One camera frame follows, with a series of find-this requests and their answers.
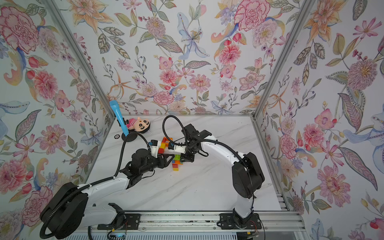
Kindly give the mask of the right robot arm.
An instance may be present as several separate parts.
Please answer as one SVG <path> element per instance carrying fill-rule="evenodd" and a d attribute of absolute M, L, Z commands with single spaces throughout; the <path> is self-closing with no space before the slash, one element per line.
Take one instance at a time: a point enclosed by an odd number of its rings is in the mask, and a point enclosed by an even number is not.
<path fill-rule="evenodd" d="M 243 154 L 220 142 L 210 132 L 199 132 L 191 124 L 182 128 L 185 138 L 183 162 L 194 162 L 195 154 L 203 157 L 213 155 L 219 160 L 231 164 L 233 187 L 238 194 L 233 209 L 233 221 L 243 227 L 249 223 L 254 214 L 254 193 L 265 181 L 264 173 L 255 154 Z"/>

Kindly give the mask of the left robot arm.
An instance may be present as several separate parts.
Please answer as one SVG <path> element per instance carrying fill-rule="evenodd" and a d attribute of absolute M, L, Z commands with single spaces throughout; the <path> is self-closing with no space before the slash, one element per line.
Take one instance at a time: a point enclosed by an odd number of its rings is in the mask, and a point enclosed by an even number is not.
<path fill-rule="evenodd" d="M 118 167 L 114 176 L 83 186 L 64 184 L 40 214 L 43 223 L 41 239 L 64 239 L 78 228 L 108 225 L 114 229 L 128 228 L 138 220 L 128 217 L 118 204 L 106 198 L 127 190 L 142 180 L 143 174 L 164 169 L 174 160 L 174 155 L 153 156 L 148 149 L 139 149 L 124 168 Z"/>

